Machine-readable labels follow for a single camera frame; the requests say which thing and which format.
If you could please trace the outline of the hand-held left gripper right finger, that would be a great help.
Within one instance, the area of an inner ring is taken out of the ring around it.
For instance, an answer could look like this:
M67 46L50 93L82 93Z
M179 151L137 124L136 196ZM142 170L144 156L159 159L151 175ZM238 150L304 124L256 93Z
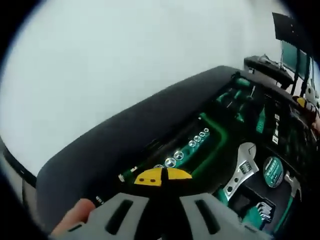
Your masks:
M263 220L257 207L238 215L208 193L181 196L194 240L270 240L272 236L262 230Z

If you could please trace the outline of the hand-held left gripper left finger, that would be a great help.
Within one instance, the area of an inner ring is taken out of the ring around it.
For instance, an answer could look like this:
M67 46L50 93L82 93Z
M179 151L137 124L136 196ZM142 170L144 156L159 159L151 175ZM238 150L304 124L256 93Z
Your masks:
M99 207L90 210L86 222L66 225L51 240L133 240L149 202L144 196L118 193Z

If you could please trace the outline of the person's left hand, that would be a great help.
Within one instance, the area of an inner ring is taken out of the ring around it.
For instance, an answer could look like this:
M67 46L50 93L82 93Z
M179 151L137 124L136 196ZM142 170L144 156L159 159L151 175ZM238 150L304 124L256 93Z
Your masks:
M81 198L62 218L60 223L51 232L51 235L58 236L64 233L75 224L85 223L91 213L96 208L89 199Z

